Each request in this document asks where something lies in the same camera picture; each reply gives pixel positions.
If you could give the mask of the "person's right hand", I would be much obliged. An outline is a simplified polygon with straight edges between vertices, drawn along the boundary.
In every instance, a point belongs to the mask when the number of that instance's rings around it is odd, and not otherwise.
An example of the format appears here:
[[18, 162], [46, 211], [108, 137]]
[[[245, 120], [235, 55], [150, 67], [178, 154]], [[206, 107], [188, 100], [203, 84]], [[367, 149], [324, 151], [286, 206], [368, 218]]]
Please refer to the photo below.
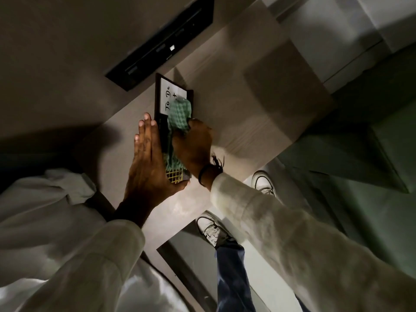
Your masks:
[[172, 145], [174, 154], [184, 167], [198, 177], [200, 171], [211, 163], [213, 131], [198, 119], [189, 119], [188, 126], [187, 132], [175, 130], [172, 133]]

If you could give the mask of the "person's left hand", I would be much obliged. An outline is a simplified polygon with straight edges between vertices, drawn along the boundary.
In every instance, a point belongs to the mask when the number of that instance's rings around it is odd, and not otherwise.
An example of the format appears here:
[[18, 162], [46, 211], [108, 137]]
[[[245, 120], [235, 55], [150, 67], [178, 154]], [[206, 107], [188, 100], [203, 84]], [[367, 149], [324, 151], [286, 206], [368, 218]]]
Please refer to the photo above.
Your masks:
[[116, 212], [127, 219], [146, 217], [152, 210], [174, 194], [168, 193], [159, 129], [149, 113], [149, 156], [138, 154], [138, 134], [134, 137], [133, 161], [128, 172], [124, 199]]

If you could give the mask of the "green checked cleaning cloth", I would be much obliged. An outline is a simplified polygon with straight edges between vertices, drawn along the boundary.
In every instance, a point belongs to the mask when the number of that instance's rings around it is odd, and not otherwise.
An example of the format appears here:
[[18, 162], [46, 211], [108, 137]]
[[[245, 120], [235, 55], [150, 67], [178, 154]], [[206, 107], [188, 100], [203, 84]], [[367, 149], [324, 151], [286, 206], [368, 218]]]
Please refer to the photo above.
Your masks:
[[184, 135], [189, 131], [188, 120], [192, 113], [191, 102], [182, 97], [170, 101], [168, 106], [168, 115], [161, 136], [162, 153], [167, 173], [185, 168], [174, 153], [173, 133], [179, 132]]

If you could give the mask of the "dark framed white note board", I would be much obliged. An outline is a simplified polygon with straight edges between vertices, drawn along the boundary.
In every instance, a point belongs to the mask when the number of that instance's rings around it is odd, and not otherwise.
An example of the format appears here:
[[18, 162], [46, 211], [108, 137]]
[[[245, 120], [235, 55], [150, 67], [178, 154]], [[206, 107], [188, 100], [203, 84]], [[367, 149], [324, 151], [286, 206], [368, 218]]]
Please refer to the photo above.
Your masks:
[[[186, 90], [168, 78], [164, 77], [163, 75], [159, 73], [156, 74], [154, 119], [158, 125], [160, 142], [162, 129], [165, 125], [165, 120], [167, 119], [168, 115], [169, 102], [178, 97], [182, 97], [191, 102], [193, 110], [193, 95], [193, 90]], [[168, 173], [166, 172], [166, 175], [169, 181], [172, 183], [178, 183], [180, 181], [189, 180], [191, 178], [191, 173], [186, 170], [186, 168], [178, 171]]]

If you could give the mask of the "person's right forearm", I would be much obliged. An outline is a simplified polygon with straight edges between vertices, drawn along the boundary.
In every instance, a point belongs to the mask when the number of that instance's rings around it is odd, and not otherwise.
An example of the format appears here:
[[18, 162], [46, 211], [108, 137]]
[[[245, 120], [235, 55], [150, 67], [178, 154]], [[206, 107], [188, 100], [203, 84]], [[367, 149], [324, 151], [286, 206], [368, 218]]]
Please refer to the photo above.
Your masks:
[[416, 279], [302, 208], [226, 173], [210, 192], [311, 312], [416, 312]]

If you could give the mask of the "person's left forearm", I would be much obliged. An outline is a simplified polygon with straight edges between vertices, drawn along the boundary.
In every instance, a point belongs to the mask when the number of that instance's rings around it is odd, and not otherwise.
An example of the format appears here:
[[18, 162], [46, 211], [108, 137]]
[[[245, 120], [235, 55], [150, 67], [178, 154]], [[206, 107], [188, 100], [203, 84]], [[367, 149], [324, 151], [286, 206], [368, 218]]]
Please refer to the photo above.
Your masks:
[[147, 206], [122, 203], [100, 228], [21, 307], [19, 312], [115, 312], [123, 285], [138, 261]]

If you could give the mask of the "white sneaker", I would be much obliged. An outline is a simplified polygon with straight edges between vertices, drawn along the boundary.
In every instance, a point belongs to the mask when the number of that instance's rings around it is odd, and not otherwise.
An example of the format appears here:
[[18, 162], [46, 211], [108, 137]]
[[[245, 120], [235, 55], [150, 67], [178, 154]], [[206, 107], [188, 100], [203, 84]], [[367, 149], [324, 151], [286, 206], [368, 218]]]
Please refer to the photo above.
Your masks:
[[251, 180], [251, 187], [265, 195], [271, 195], [277, 198], [275, 185], [266, 171], [256, 171]]
[[203, 212], [195, 220], [195, 223], [200, 234], [215, 249], [227, 242], [236, 242], [236, 239], [223, 226], [221, 220], [208, 210]]

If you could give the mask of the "black recessed socket panel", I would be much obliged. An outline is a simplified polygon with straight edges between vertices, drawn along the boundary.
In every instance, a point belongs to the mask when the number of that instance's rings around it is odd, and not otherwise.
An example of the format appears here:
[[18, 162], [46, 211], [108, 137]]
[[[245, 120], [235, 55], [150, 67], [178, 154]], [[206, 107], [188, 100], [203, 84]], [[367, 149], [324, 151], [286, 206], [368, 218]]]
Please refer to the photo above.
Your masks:
[[106, 74], [125, 91], [143, 82], [213, 22], [215, 0], [195, 0]]

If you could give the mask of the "blue jeans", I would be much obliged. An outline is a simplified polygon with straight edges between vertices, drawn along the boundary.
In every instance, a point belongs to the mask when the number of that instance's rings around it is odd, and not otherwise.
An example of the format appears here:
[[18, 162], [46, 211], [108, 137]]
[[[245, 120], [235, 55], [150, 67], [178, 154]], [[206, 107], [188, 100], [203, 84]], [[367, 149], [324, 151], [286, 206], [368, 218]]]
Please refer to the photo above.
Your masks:
[[233, 238], [216, 247], [217, 312], [256, 312], [244, 267], [244, 248]]

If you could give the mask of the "white shirt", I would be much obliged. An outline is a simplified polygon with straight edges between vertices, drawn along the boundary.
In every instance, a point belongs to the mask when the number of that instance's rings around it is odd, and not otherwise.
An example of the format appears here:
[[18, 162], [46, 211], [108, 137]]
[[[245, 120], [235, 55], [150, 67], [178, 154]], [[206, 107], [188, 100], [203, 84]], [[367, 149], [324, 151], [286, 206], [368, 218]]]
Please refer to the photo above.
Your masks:
[[106, 223], [86, 205], [95, 193], [85, 174], [58, 168], [0, 194], [0, 312], [18, 312]]

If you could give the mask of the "white cabinet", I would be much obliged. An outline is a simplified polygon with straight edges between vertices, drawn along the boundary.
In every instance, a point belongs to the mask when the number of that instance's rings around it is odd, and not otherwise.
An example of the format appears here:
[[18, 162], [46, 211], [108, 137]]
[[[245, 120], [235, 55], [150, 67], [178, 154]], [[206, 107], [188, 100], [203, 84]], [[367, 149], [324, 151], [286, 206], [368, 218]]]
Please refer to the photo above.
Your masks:
[[416, 42], [416, 0], [262, 0], [334, 93]]

